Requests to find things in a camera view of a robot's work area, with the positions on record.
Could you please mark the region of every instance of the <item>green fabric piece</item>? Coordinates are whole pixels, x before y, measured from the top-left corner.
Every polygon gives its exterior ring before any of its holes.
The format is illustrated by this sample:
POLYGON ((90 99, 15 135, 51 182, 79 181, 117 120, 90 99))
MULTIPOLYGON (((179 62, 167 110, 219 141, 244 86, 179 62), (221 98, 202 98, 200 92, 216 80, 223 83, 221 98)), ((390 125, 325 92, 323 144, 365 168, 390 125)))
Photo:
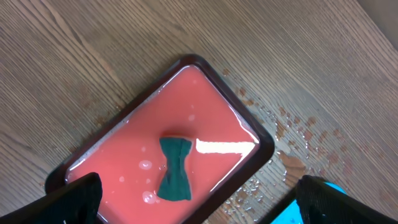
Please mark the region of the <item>green fabric piece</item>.
POLYGON ((191 200, 191 188, 184 162, 191 150, 192 142, 173 137, 160 138, 159 142, 167 158, 167 171, 160 183, 157 196, 172 202, 191 200))

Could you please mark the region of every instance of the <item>wooden table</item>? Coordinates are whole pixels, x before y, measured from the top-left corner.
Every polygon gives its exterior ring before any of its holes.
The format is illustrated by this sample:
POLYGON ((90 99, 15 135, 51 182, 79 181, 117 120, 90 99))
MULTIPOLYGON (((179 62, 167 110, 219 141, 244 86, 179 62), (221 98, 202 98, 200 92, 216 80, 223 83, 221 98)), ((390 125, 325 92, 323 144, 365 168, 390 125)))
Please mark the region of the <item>wooden table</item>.
MULTIPOLYGON (((294 174, 398 219, 398 52, 355 0, 0 1, 0 215, 186 53, 304 162, 294 174)), ((275 154, 207 222, 259 219, 284 172, 275 154)))

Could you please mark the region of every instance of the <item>red liquid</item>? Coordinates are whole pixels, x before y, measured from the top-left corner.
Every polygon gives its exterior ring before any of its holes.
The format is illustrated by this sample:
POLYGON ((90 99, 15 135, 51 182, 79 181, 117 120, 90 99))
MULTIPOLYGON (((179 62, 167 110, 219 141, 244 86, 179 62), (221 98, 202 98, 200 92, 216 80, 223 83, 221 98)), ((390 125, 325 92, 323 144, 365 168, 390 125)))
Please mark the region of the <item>red liquid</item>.
POLYGON ((180 223, 258 149, 257 139, 206 76, 187 66, 72 165, 67 182, 99 173, 98 213, 109 223, 180 223), (193 141, 185 159, 191 201, 156 196, 166 171, 159 138, 166 135, 193 141))

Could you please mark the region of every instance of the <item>tray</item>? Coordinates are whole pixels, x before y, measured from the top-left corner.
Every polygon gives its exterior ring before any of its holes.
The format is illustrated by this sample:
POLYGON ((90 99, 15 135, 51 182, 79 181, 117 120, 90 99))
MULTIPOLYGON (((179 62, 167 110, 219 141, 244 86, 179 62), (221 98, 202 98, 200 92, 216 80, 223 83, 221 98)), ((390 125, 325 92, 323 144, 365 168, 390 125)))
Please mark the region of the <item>tray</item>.
POLYGON ((189 54, 176 61, 153 84, 148 86, 135 99, 127 104, 115 117, 108 121, 93 137, 87 140, 76 152, 57 166, 45 181, 45 192, 49 194, 64 186, 67 169, 90 149, 96 142, 119 124, 130 112, 143 103, 153 92, 160 88, 180 69, 187 65, 198 67, 224 99, 243 117, 259 138, 259 149, 228 179, 218 187, 183 223, 201 223, 205 221, 225 200, 255 174, 273 155, 274 140, 258 120, 242 104, 239 98, 215 72, 210 64, 199 55, 189 54))

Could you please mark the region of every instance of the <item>wood grain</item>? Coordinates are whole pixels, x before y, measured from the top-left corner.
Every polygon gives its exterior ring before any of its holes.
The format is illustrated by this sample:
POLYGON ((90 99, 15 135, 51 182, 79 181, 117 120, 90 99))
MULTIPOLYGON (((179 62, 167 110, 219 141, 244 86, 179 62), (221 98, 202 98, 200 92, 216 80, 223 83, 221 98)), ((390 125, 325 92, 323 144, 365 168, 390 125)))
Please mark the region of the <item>wood grain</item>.
MULTIPOLYGON (((0 215, 186 53, 277 150, 398 219, 398 52, 355 0, 0 1, 0 215)), ((258 220, 284 172, 275 154, 206 223, 258 220)))

